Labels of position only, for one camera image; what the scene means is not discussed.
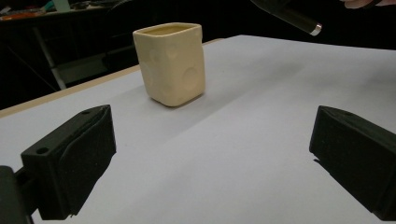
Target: metallic tip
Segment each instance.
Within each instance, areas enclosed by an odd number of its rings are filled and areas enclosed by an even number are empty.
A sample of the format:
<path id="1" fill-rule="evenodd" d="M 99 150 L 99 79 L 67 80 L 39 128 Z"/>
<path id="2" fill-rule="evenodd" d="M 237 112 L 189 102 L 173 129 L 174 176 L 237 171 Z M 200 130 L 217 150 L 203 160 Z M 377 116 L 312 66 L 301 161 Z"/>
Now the metallic tip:
<path id="1" fill-rule="evenodd" d="M 318 35 L 321 31 L 322 25 L 320 23 L 317 24 L 315 29 L 311 32 L 311 35 Z"/>

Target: black chair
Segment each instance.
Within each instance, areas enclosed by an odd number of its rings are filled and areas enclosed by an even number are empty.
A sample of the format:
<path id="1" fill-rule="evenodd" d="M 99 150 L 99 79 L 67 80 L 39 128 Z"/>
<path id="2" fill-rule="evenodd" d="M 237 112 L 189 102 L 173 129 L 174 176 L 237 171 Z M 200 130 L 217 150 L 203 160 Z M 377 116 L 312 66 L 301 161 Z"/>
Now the black chair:
<path id="1" fill-rule="evenodd" d="M 138 64 L 133 31 L 172 21 L 176 13 L 168 8 L 171 1 L 123 0 L 105 15 L 105 58 L 108 72 Z"/>

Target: white table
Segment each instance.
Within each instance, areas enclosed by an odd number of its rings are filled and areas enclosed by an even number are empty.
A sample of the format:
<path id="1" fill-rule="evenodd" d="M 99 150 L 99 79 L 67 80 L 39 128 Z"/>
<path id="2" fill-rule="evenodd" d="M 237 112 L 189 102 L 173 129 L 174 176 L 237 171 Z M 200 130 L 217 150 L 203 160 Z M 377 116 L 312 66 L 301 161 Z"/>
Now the white table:
<path id="1" fill-rule="evenodd" d="M 62 223 L 383 223 L 309 152 L 319 105 L 396 133 L 396 52 L 235 36 L 204 46 L 206 91 L 169 108 L 140 71 L 0 119 L 0 163 L 79 111 L 112 107 L 118 153 Z M 42 221 L 34 214 L 35 223 Z"/>

